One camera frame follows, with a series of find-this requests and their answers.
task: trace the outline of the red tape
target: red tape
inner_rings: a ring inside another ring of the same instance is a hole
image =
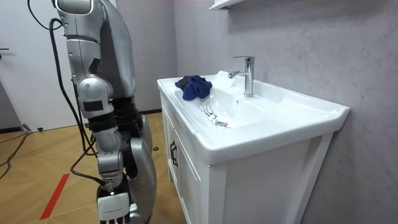
[[[62,175],[61,180],[58,183],[57,188],[55,188],[54,193],[52,194],[52,196],[51,196],[46,208],[44,209],[42,216],[40,217],[40,220],[43,220],[43,219],[46,219],[46,218],[50,217],[50,215],[52,213],[52,210],[54,209],[55,204],[57,203],[58,198],[60,197],[65,184],[67,183],[69,175],[70,174],[63,174]]]

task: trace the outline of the blue cloth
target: blue cloth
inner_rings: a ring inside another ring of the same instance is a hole
[[[210,94],[210,89],[213,86],[211,82],[206,81],[205,78],[199,75],[185,76],[180,81],[175,83],[183,91],[182,98],[190,101],[196,97],[201,99],[206,98]]]

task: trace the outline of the sink basin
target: sink basin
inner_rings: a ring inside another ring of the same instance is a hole
[[[254,96],[246,98],[244,77],[229,79],[224,71],[202,77],[213,84],[205,99],[183,100],[183,91],[174,85],[181,78],[158,80],[158,86],[204,149],[200,154],[207,164],[333,133],[349,113],[347,106],[259,81]]]
[[[243,98],[240,92],[228,93],[215,86],[207,98],[185,101],[182,99],[182,91],[172,86],[168,88],[192,123],[203,129],[219,129],[222,132],[224,129],[239,128],[267,119],[261,109]]]

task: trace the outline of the chrome faucet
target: chrome faucet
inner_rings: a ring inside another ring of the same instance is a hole
[[[235,78],[237,75],[244,75],[244,96],[254,96],[254,57],[240,56],[233,58],[244,58],[244,70],[228,73],[229,78]]]

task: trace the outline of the herringbone floor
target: herringbone floor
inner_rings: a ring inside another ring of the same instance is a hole
[[[162,114],[149,114],[153,152],[157,174],[157,196],[152,224],[186,223],[175,191],[169,182],[164,149]],[[20,133],[0,134],[0,141]],[[22,138],[0,144],[0,161],[5,161]],[[50,218],[41,220],[47,203],[63,174],[81,154],[81,141],[76,126],[31,134],[11,161],[11,169],[0,180],[0,223],[4,224],[72,224],[99,223],[96,214],[96,189],[98,184],[73,174],[56,203]],[[0,175],[6,166],[0,168]],[[95,157],[86,156],[76,170],[98,175]]]

